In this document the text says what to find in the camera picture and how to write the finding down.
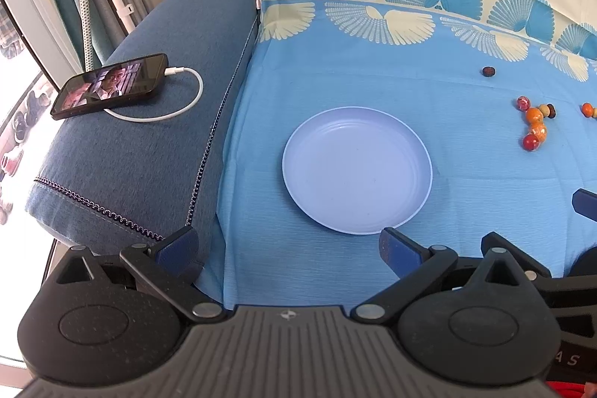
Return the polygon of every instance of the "charging cable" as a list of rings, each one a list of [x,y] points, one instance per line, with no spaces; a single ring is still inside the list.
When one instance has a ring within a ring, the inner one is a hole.
[[[162,115],[159,117],[150,117],[148,119],[138,119],[136,117],[127,117],[126,115],[117,114],[116,112],[113,112],[110,109],[104,109],[104,112],[109,113],[112,117],[116,117],[117,119],[126,120],[127,122],[160,122],[161,120],[173,119],[174,117],[176,117],[180,114],[183,114],[187,110],[190,110],[193,107],[195,107],[197,102],[199,101],[199,98],[201,98],[201,95],[203,95],[203,78],[201,78],[201,75],[199,73],[197,73],[194,69],[192,69],[192,68],[166,68],[166,71],[163,74],[165,76],[170,76],[170,75],[175,75],[177,73],[182,73],[183,71],[188,71],[189,73],[192,73],[197,78],[197,81],[199,81],[199,91],[197,92],[197,95],[195,96],[195,98],[193,98],[193,101],[189,105],[184,107],[183,109],[177,110],[176,112],[172,112],[171,114],[168,114],[168,115]]]

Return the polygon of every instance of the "white door frame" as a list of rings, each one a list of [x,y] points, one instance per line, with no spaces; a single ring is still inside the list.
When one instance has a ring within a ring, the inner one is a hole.
[[[23,37],[59,87],[81,73],[81,64],[54,0],[4,0]]]

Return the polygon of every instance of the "bead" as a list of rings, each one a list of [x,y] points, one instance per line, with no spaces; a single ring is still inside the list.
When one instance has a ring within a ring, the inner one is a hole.
[[[589,103],[583,104],[583,106],[580,108],[580,111],[587,118],[593,116],[593,106],[591,104],[589,104]]]
[[[531,107],[526,111],[526,121],[529,123],[543,122],[541,110]]]
[[[544,143],[547,138],[547,127],[542,122],[536,122],[531,125],[528,133],[536,135],[539,142]]]
[[[534,151],[539,148],[541,142],[535,134],[528,134],[522,140],[522,146],[525,151]]]
[[[521,112],[526,112],[531,106],[531,101],[526,96],[519,96],[516,100],[516,106]]]
[[[543,117],[548,117],[549,116],[549,107],[546,104],[541,104],[537,108],[539,110],[541,110],[541,113],[543,114]]]

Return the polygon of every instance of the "purple plate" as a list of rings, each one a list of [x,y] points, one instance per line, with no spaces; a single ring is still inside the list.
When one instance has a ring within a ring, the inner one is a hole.
[[[425,204],[433,177],[419,136],[364,107],[326,110],[303,122],[286,144],[282,173],[300,209],[350,234],[407,222]]]

